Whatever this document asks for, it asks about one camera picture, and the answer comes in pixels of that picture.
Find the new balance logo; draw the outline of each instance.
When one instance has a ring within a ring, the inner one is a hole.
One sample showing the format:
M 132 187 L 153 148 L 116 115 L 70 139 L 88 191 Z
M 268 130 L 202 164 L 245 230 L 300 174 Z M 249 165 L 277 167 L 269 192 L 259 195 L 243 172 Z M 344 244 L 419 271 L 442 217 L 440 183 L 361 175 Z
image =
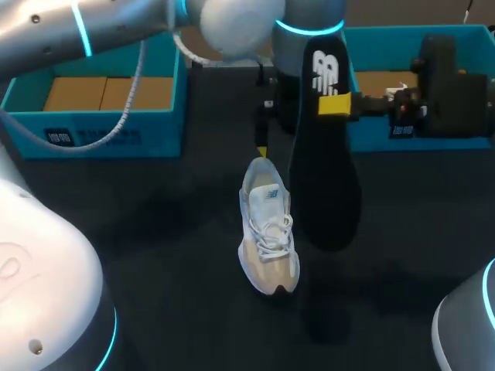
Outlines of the new balance logo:
M 318 75 L 313 77 L 312 88 L 325 95 L 337 95 L 339 92 L 333 87 L 339 82 L 339 62 L 335 56 L 327 56 L 321 50 L 312 55 L 312 71 Z
M 268 191 L 266 195 L 266 199 L 275 199 L 278 195 L 278 189 L 274 189 L 273 191 Z

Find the white cable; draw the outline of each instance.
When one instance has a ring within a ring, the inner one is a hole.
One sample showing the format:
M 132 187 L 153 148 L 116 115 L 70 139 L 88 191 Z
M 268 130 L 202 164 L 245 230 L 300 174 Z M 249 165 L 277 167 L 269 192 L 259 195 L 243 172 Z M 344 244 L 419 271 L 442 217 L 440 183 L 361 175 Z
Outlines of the white cable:
M 182 39 L 180 38 L 180 34 L 176 31 L 176 0 L 168 0 L 167 4 L 168 4 L 167 21 L 168 21 L 169 31 L 173 34 L 173 41 L 176 44 L 177 49 L 179 49 L 182 54 L 187 56 L 193 62 L 209 67 L 230 66 L 233 63 L 236 63 L 240 60 L 252 60 L 255 61 L 257 64 L 261 64 L 261 65 L 269 64 L 271 62 L 269 58 L 263 56 L 256 56 L 256 55 L 239 57 L 228 61 L 209 60 L 207 58 L 203 58 L 202 56 L 198 56 L 193 51 L 191 51 L 187 46 L 184 45 Z
M 473 6 L 474 0 L 469 0 L 469 4 L 467 5 L 466 13 L 464 14 L 464 20 L 463 24 L 465 25 L 467 22 L 467 19 L 469 17 L 469 11 L 471 10 L 471 7 Z
M 74 152 L 86 152 L 90 151 L 91 149 L 98 148 L 105 143 L 108 143 L 111 141 L 115 136 L 119 133 L 120 130 L 125 125 L 125 122 L 127 121 L 129 111 L 131 110 L 132 106 L 132 101 L 134 100 L 134 95 L 136 90 L 138 89 L 139 86 L 139 81 L 141 80 L 141 75 L 142 75 L 142 68 L 145 64 L 145 56 L 146 56 L 146 40 L 141 41 L 141 46 L 139 49 L 139 58 L 138 58 L 138 65 L 136 66 L 136 71 L 134 74 L 134 81 L 132 81 L 131 85 L 131 90 L 129 91 L 129 95 L 127 98 L 127 101 L 125 103 L 125 108 L 124 111 L 122 112 L 122 116 L 118 123 L 115 125 L 111 131 L 106 134 L 103 138 L 90 143 L 88 145 L 81 145 L 78 147 L 62 147 L 59 145 L 54 145 L 44 139 L 41 139 L 38 135 L 34 134 L 32 131 L 30 131 L 28 128 L 26 128 L 23 124 L 18 122 L 15 118 L 10 116 L 7 112 L 2 110 L 0 108 L 0 118 L 7 124 L 10 124 L 13 126 L 16 130 L 24 134 L 27 138 L 30 138 L 32 141 L 37 143 L 38 145 L 42 145 L 45 148 L 49 148 L 51 150 L 56 150 L 56 151 L 61 151 L 61 152 L 66 152 L 66 153 L 74 153 Z

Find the blue plastic crate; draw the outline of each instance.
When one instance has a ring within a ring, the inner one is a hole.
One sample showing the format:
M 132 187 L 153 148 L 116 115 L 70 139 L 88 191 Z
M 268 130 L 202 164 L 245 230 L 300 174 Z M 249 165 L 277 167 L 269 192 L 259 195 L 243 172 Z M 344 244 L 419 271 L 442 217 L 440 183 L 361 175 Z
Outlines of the blue plastic crate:
M 344 30 L 344 36 L 353 69 L 353 91 L 359 91 L 354 72 L 409 70 L 427 34 L 455 36 L 459 68 L 495 77 L 495 40 L 485 26 L 351 27 Z M 389 132 L 387 117 L 363 117 L 349 124 L 351 148 L 355 152 L 490 148 L 485 138 L 389 139 Z
M 46 138 L 46 130 L 68 131 L 76 146 L 109 132 L 121 111 L 43 112 L 55 77 L 132 77 L 139 55 L 139 43 L 86 59 L 64 63 L 14 79 L 2 108 L 30 131 Z M 8 132 L 26 159 L 36 158 L 174 158 L 180 156 L 186 109 L 186 63 L 172 37 L 161 34 L 148 40 L 143 68 L 146 77 L 173 77 L 169 110 L 131 110 L 119 136 L 99 148 L 83 153 L 66 153 L 44 148 L 7 124 Z

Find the black shoe insole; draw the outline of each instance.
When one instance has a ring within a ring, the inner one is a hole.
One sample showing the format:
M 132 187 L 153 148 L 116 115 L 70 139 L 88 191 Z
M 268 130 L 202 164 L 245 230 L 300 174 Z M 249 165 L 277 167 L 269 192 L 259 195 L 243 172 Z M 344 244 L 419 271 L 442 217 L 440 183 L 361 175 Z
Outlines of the black shoe insole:
M 331 80 L 333 73 L 337 80 Z M 361 188 L 347 143 L 347 119 L 318 115 L 319 97 L 335 95 L 335 90 L 338 94 L 350 91 L 347 49 L 335 36 L 313 37 L 303 60 L 289 187 L 296 225 L 321 250 L 347 247 L 361 214 Z

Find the white sneaker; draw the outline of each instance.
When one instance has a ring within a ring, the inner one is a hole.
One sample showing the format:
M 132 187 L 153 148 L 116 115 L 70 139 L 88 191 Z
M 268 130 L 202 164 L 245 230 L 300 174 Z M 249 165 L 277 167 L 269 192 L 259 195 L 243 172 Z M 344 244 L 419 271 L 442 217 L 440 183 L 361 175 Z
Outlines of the white sneaker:
M 244 239 L 238 253 L 247 278 L 265 295 L 293 292 L 300 266 L 289 215 L 290 195 L 270 160 L 251 162 L 239 199 Z

